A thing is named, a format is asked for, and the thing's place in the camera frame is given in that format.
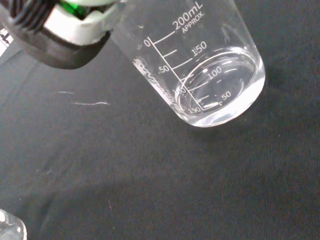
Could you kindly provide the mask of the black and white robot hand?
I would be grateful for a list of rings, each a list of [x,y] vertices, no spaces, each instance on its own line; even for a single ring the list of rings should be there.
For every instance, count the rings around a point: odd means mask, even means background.
[[[74,70],[98,55],[125,6],[124,0],[2,0],[0,22],[34,59]]]

